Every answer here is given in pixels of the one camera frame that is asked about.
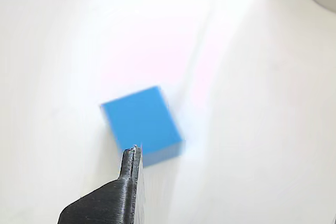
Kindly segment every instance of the white surface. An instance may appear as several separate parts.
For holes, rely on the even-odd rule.
[[[335,14],[312,0],[0,3],[1,223],[57,223],[115,179],[99,104],[153,84],[186,152],[145,169],[145,223],[334,217]]]

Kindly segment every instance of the blue cube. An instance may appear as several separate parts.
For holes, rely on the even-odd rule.
[[[142,146],[143,166],[180,153],[182,138],[159,87],[104,103],[102,108],[122,150]]]

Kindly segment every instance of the blue block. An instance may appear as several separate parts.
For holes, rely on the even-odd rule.
[[[118,146],[142,146],[143,165],[177,156],[182,139],[159,87],[104,103],[102,108]]]

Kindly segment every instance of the white table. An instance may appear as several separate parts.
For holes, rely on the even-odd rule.
[[[145,223],[329,224],[336,15],[312,0],[1,0],[0,222],[57,223],[118,176],[99,104],[161,85],[183,156]]]

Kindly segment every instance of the foam block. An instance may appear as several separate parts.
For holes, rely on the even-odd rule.
[[[152,87],[102,105],[118,146],[142,146],[143,166],[177,156],[182,138],[163,100]]]

